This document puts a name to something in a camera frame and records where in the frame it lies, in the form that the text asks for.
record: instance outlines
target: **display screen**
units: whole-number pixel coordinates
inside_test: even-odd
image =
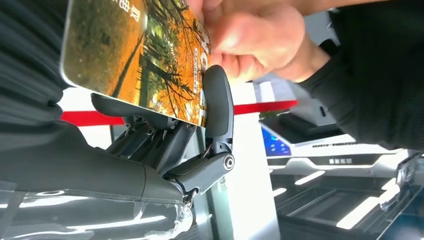
[[[290,147],[277,136],[262,128],[263,144],[267,157],[290,156]]]

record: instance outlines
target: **light strip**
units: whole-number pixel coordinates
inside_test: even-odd
[[[305,184],[305,183],[307,183],[307,182],[309,182],[313,179],[318,178],[319,176],[321,176],[325,173],[326,173],[326,171],[316,171],[316,172],[312,173],[311,175],[305,176],[304,178],[297,180],[294,184],[295,185]]]
[[[286,188],[282,188],[282,187],[281,188],[277,188],[274,191],[272,191],[272,195],[274,195],[274,197],[276,197],[276,196],[278,196],[280,194],[285,193],[286,191],[287,191]]]
[[[341,229],[353,228],[361,219],[363,219],[373,208],[379,204],[379,198],[375,196],[368,197],[353,211],[347,214],[342,220],[337,223],[337,227]]]
[[[396,184],[396,177],[390,179],[384,186],[381,187],[381,190],[389,190],[391,186]]]
[[[400,162],[405,160],[408,157],[408,150],[403,149],[395,154],[387,153],[380,156],[372,165],[316,165],[308,157],[292,157],[287,161],[288,165],[291,162],[304,162],[308,164],[311,168],[317,170],[333,170],[333,169],[370,169],[373,168],[376,164],[381,164],[386,167],[396,168]],[[281,156],[269,156],[267,159],[279,159]],[[276,168],[269,169],[283,169],[286,165],[273,165]]]
[[[101,223],[101,224],[93,224],[93,225],[81,225],[81,226],[67,226],[67,229],[77,229],[77,230],[93,230],[93,229],[108,229],[108,228],[117,228],[117,227],[125,227],[137,224],[146,224],[157,222],[160,220],[166,219],[165,216],[152,216],[145,217],[142,219],[133,219],[128,221],[117,221],[117,222],[109,222],[109,223]]]

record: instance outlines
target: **ceiling light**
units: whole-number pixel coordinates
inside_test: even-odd
[[[368,197],[353,211],[347,214],[342,220],[337,223],[337,227],[341,229],[353,228],[361,219],[363,219],[373,208],[379,204],[379,198],[375,196]]]
[[[274,197],[276,197],[276,196],[278,196],[278,195],[280,195],[280,194],[283,194],[283,193],[285,193],[287,191],[287,189],[286,188],[278,188],[278,189],[275,189],[274,191],[272,191],[272,195],[274,195]]]
[[[381,187],[381,190],[389,190],[389,188],[393,185],[396,185],[396,177],[390,179],[390,181]]]
[[[325,173],[326,173],[326,171],[316,171],[316,172],[312,173],[311,175],[305,176],[304,178],[297,180],[294,184],[295,185],[305,184],[305,183],[307,183],[307,182],[309,182],[313,179],[318,178],[319,176],[321,176]]]

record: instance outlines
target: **white wall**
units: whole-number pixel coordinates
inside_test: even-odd
[[[63,92],[63,98],[58,103],[64,112],[95,111],[90,97],[91,91],[71,87]],[[108,148],[112,143],[109,125],[80,127],[87,143],[92,147]]]
[[[252,83],[231,88],[235,105],[256,102]],[[272,195],[259,114],[234,117],[235,165],[225,176],[234,239],[279,240],[276,207]]]

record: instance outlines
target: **human hand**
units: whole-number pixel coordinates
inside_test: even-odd
[[[188,4],[209,31],[211,64],[221,65],[232,83],[272,71],[297,80],[305,72],[302,66],[308,64],[301,62],[308,56],[297,53],[301,46],[303,53],[313,46],[302,15],[284,1],[189,0]]]

